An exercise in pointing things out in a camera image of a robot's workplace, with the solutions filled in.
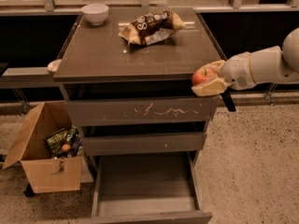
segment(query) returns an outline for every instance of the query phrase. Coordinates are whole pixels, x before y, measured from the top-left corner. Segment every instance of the concrete floor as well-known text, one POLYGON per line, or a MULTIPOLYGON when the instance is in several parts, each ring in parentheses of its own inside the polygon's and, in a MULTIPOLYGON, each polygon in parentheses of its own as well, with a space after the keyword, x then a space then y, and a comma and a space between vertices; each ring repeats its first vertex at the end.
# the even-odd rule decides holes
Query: concrete floor
MULTIPOLYGON (((233 96, 237 111, 220 102, 195 165, 203 210, 210 224, 288 223, 299 220, 298 93, 233 96)), ((0 105, 2 152, 23 117, 17 105, 0 105)), ((0 171, 1 223, 80 223, 92 209, 94 183, 80 191, 25 197, 27 180, 17 163, 0 171)))

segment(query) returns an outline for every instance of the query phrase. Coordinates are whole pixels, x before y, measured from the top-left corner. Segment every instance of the white round object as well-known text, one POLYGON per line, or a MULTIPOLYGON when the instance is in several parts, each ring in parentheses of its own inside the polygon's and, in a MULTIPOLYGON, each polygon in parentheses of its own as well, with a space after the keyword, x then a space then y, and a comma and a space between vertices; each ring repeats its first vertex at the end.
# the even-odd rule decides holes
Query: white round object
POLYGON ((58 59, 58 60, 55 60, 55 61, 49 63, 48 70, 50 70, 53 73, 56 72, 61 61, 62 61, 61 59, 58 59))
POLYGON ((282 45, 283 58, 290 68, 299 72, 299 28, 287 35, 282 45))
POLYGON ((81 9, 84 17, 92 25, 101 25, 108 17, 109 7, 105 4, 89 4, 81 9))

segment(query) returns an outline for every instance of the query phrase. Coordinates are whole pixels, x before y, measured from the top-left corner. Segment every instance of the chip bag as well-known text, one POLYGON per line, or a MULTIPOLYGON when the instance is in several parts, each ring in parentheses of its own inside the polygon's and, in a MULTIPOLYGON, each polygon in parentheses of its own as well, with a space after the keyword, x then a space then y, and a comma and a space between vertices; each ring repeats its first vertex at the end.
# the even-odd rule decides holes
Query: chip bag
POLYGON ((147 13, 132 21, 119 32, 119 36, 128 41, 128 45, 151 45, 183 29, 185 23, 173 11, 161 9, 147 13))

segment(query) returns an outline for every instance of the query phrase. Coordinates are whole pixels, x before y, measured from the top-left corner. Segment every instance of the red apple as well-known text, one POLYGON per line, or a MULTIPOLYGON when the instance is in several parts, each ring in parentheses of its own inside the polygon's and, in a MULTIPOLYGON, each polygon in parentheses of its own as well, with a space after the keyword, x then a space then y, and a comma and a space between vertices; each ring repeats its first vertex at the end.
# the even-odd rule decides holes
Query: red apple
POLYGON ((209 67, 202 67, 194 72, 192 76, 192 84, 193 86, 202 84, 206 82, 207 79, 214 77, 216 74, 217 73, 213 69, 209 67))

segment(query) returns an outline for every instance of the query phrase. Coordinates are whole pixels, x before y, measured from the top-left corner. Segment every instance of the floor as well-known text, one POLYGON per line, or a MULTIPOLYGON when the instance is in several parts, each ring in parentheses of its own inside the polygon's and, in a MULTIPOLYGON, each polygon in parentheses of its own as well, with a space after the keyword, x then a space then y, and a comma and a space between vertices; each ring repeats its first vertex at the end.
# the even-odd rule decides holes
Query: floor
MULTIPOLYGON (((299 95, 233 95, 236 112, 219 103, 195 165, 209 224, 288 223, 299 220, 299 95)), ((21 126, 18 104, 0 105, 0 150, 5 154, 21 126)), ((19 163, 0 171, 1 223, 80 223, 92 210, 93 183, 80 191, 26 197, 19 163)))

